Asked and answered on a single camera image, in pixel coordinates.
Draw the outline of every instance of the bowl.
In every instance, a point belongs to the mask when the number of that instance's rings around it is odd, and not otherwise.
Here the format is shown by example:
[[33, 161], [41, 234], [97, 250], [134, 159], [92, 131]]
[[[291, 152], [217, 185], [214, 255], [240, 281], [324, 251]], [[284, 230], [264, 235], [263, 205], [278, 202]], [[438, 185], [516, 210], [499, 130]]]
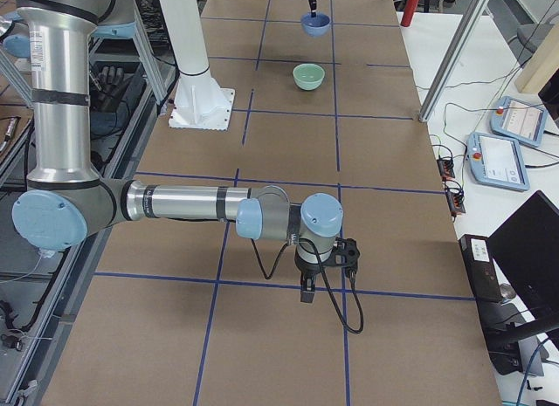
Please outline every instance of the bowl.
[[307, 35], [319, 37], [330, 29], [330, 17], [319, 11], [316, 12], [316, 17], [313, 17], [309, 12], [301, 16], [300, 24]]
[[317, 64], [299, 64], [293, 69], [295, 84], [303, 90], [314, 90], [324, 80], [324, 69]]

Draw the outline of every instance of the red cylinder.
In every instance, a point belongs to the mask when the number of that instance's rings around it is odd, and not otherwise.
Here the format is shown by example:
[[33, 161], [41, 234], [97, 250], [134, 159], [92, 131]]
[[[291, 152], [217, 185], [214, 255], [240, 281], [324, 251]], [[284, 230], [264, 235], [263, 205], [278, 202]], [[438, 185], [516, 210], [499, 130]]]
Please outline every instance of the red cylinder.
[[411, 24], [411, 19], [413, 18], [413, 13], [418, 7], [419, 0], [407, 0], [404, 9], [404, 15], [402, 16], [402, 22], [400, 25], [403, 27], [408, 27]]

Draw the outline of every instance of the blue bowl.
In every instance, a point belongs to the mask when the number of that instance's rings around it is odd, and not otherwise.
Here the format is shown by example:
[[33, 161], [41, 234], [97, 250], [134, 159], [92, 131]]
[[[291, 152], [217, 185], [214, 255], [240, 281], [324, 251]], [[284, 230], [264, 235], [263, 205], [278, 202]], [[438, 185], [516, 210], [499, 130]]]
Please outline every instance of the blue bowl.
[[301, 17], [300, 24], [307, 35], [319, 37], [330, 29], [330, 17], [320, 12], [316, 12], [316, 17], [312, 17], [309, 12]]

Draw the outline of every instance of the table surface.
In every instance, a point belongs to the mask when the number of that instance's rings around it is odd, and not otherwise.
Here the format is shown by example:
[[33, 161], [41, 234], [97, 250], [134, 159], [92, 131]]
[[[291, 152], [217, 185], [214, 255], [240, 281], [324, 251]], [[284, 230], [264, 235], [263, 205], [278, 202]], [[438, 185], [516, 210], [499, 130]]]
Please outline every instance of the table surface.
[[[44, 405], [499, 404], [392, 2], [319, 9], [333, 29], [309, 38], [306, 0], [209, 0], [211, 72], [237, 91], [231, 125], [176, 130], [162, 117], [137, 178], [338, 197], [362, 252], [364, 332], [342, 330], [323, 288], [299, 302], [293, 250], [266, 282], [229, 224], [120, 224]], [[309, 61], [327, 73], [311, 93], [292, 79]], [[280, 246], [259, 243], [266, 265]]]
[[[411, 27], [402, 28], [414, 79], [422, 101], [427, 94], [424, 88], [431, 85], [460, 19], [461, 16], [459, 15], [425, 15], [418, 13], [414, 16]], [[491, 81], [509, 74], [516, 66], [516, 59], [495, 23], [489, 16], [484, 16], [466, 45], [448, 86], [463, 82]], [[494, 107], [492, 105], [495, 101], [494, 95], [504, 86], [504, 81], [504, 79], [500, 79], [492, 84], [472, 84], [446, 88], [432, 117], [428, 120], [430, 134], [440, 137], [443, 144], [448, 146], [455, 155], [463, 154], [464, 147], [443, 133], [446, 104], [451, 102], [468, 109]], [[513, 96], [530, 103], [541, 103], [536, 95], [519, 93], [514, 86], [514, 81], [511, 81], [505, 89], [504, 95]], [[457, 107], [449, 106], [446, 113], [446, 130], [449, 134], [463, 141], [480, 122], [477, 130], [489, 133], [488, 116], [489, 112], [468, 113]], [[548, 118], [546, 129], [556, 133], [559, 132], [556, 124], [550, 118]], [[433, 143], [438, 142], [436, 137], [431, 137], [431, 140]], [[559, 139], [545, 134], [540, 148], [558, 155]], [[522, 148], [522, 155], [526, 164], [545, 164], [553, 161], [545, 155], [539, 155], [524, 147]], [[455, 170], [460, 173], [462, 171], [462, 159], [456, 159], [455, 162]], [[558, 169], [558, 167], [554, 167], [529, 170], [530, 190], [515, 192], [477, 184], [473, 180], [469, 166], [466, 164], [464, 168], [466, 214], [459, 216], [454, 224], [456, 236], [460, 238], [466, 233], [491, 235], [537, 189], [541, 189], [555, 205], [559, 206]], [[507, 282], [500, 271], [498, 271], [498, 274], [500, 282]], [[519, 310], [526, 308], [521, 300], [517, 299], [514, 303]], [[525, 317], [527, 320], [533, 319], [529, 313], [525, 314]], [[546, 344], [545, 348], [552, 354], [551, 359], [559, 358], [552, 344]], [[530, 379], [532, 385], [542, 385], [544, 390], [536, 393], [525, 390], [524, 403], [535, 404], [535, 399], [547, 399], [559, 403], [559, 368], [553, 365], [544, 365], [544, 372], [546, 377]], [[497, 382], [504, 400], [516, 400], [521, 382], [520, 374], [498, 376]]]

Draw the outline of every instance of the green bowl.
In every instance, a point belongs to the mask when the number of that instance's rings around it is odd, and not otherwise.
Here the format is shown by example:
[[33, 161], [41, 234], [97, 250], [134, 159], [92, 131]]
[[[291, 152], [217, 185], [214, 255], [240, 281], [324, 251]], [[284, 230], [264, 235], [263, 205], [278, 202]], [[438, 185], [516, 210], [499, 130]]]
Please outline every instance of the green bowl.
[[293, 69], [295, 84], [303, 90], [314, 90], [324, 80], [324, 69], [317, 64], [299, 64]]

